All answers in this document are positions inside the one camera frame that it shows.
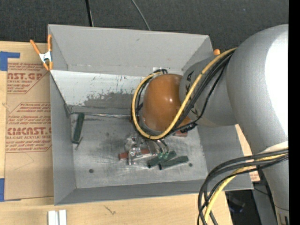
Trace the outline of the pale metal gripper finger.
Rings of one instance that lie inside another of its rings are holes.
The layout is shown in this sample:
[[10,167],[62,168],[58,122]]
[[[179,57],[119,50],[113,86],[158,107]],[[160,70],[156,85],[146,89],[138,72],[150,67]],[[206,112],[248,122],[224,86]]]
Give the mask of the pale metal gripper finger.
[[128,164],[129,165],[133,165],[134,162],[134,158],[141,158],[143,156],[142,154],[142,150],[140,147],[132,147],[129,151],[128,151]]
[[138,147],[137,137],[136,136],[128,137],[126,139],[125,149],[126,150],[131,150],[132,148],[136,148],[136,147]]

